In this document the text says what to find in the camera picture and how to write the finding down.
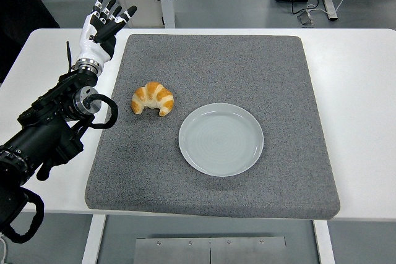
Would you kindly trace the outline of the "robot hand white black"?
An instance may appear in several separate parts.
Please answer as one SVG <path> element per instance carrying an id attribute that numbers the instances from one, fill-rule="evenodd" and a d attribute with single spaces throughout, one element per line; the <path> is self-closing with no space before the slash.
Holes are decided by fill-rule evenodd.
<path id="1" fill-rule="evenodd" d="M 116 34 L 123 29 L 136 13 L 137 7 L 125 11 L 121 6 L 114 7 L 116 0 L 106 5 L 104 0 L 96 0 L 91 13 L 85 18 L 80 35 L 81 52 L 78 60 L 90 59 L 100 65 L 110 61 L 116 45 Z"/>

